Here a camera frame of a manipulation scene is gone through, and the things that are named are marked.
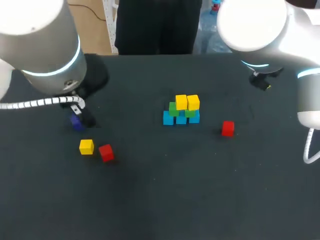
cube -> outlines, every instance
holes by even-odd
[[[185,110],[184,116],[186,118],[194,118],[196,116],[196,111]]]
[[[80,142],[79,150],[82,155],[94,154],[94,141],[91,139],[83,139]]]
[[[174,101],[169,103],[169,115],[171,117],[178,117],[179,116],[179,111],[177,110],[176,102],[174,102]]]
[[[173,125],[174,117],[170,116],[169,111],[163,111],[163,125]]]
[[[200,123],[200,112],[199,110],[195,111],[195,116],[189,118],[189,124],[198,124]]]
[[[235,133],[235,123],[233,121],[224,121],[222,126],[222,136],[233,137]]]
[[[187,124],[187,118],[185,116],[177,116],[175,119],[175,123],[178,125]]]
[[[179,111],[179,117],[185,117],[185,110]]]
[[[79,117],[77,115],[75,115],[74,113],[71,115],[70,117],[70,121],[72,123],[72,127],[76,130],[76,131],[83,131],[86,128],[82,125]]]
[[[104,163],[115,159],[114,152],[112,151],[110,144],[99,147],[99,152]]]
[[[198,95],[189,95],[188,99],[188,110],[194,111],[200,109],[200,100]]]
[[[186,110],[188,107],[187,95],[176,95],[175,96],[176,110]]]

red cube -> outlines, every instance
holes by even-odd
[[[211,7],[211,10],[212,10],[213,12],[218,12],[218,11],[219,11],[219,8],[220,8],[219,4],[213,4],[213,6]]]
[[[233,121],[224,121],[222,126],[222,136],[233,137],[235,133],[235,123]]]
[[[99,152],[104,163],[115,158],[110,144],[99,147]]]

cable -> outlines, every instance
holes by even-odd
[[[41,107],[45,105],[54,105],[61,103],[77,103],[81,109],[86,107],[85,101],[78,96],[60,96],[60,97],[52,97],[46,99],[39,99],[33,101],[25,101],[25,102],[15,102],[15,103],[0,103],[0,109],[26,109],[26,108],[34,108]]]
[[[107,20],[100,18],[95,11],[93,11],[90,7],[86,6],[86,5],[81,5],[81,4],[69,4],[69,6],[75,6],[75,7],[85,7],[87,9],[89,9],[91,12],[93,12],[93,14],[97,17],[97,19],[106,22]]]
[[[303,153],[303,160],[306,164],[312,164],[316,160],[320,158],[320,151],[318,151],[314,156],[309,158],[309,150],[310,150],[310,145],[312,141],[312,136],[314,134],[314,129],[310,128],[308,136],[306,137],[306,142],[305,142],[305,147],[304,147],[304,153]]]

green cube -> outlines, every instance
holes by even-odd
[[[179,111],[177,110],[176,102],[174,101],[169,103],[169,115],[171,117],[179,117]]]
[[[196,111],[185,110],[184,115],[186,118],[194,118],[196,116]]]

bottle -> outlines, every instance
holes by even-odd
[[[221,39],[217,29],[217,17],[221,0],[210,0],[210,7],[201,11],[198,33],[195,41],[197,53],[231,53],[230,49]]]

